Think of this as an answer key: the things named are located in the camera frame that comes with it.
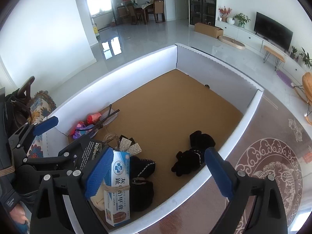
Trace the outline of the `person's left hand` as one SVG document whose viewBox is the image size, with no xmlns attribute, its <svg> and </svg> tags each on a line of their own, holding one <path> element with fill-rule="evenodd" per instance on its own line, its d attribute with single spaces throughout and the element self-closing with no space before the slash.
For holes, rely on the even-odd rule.
<svg viewBox="0 0 312 234">
<path fill-rule="evenodd" d="M 12 211 L 10 212 L 10 216 L 15 222 L 17 229 L 20 233 L 30 233 L 30 221 L 25 215 L 25 210 L 20 204 L 17 204 Z"/>
</svg>

